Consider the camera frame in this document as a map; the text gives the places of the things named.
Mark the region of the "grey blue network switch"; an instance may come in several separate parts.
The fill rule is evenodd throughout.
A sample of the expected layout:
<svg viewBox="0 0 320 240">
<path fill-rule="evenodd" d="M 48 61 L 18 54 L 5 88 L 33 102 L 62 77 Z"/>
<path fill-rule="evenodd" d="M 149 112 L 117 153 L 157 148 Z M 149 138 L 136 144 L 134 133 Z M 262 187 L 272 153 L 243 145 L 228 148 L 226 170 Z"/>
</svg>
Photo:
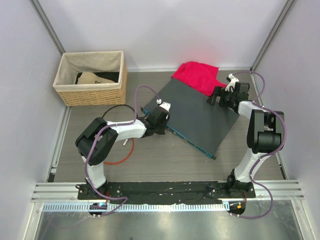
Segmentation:
<svg viewBox="0 0 320 240">
<path fill-rule="evenodd" d="M 170 103 L 166 129 L 186 143 L 215 159 L 215 153 L 239 115 L 177 79 L 171 79 L 160 91 L 162 101 Z"/>
</svg>

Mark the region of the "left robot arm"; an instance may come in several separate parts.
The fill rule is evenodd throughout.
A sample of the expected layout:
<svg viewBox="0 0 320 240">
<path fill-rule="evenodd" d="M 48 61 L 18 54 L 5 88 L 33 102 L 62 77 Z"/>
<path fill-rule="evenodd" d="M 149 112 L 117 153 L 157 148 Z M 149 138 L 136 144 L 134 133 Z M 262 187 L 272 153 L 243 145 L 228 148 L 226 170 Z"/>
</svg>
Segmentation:
<svg viewBox="0 0 320 240">
<path fill-rule="evenodd" d="M 84 161 L 85 178 L 95 189 L 107 180 L 104 174 L 104 160 L 109 155 L 114 143 L 125 139 L 140 139 L 154 134 L 163 135 L 169 111 L 157 107 L 146 118 L 139 117 L 132 121 L 111 122 L 102 117 L 95 118 L 76 139 L 75 146 Z"/>
</svg>

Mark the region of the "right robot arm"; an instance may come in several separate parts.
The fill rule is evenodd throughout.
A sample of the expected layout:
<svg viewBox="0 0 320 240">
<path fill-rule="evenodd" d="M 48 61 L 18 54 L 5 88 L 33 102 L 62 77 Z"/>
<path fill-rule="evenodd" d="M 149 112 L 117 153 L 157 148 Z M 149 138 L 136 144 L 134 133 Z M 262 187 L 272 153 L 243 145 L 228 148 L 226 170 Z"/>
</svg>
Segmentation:
<svg viewBox="0 0 320 240">
<path fill-rule="evenodd" d="M 219 97 L 220 107 L 249 119 L 246 137 L 248 149 L 240 164 L 227 177 L 226 183 L 218 188 L 231 198 L 241 198 L 246 193 L 254 196 L 256 172 L 267 158 L 283 148 L 286 138 L 284 113 L 268 110 L 255 99 L 249 101 L 249 89 L 248 83 L 239 81 L 226 87 L 216 86 L 207 100 L 213 106 Z"/>
</svg>

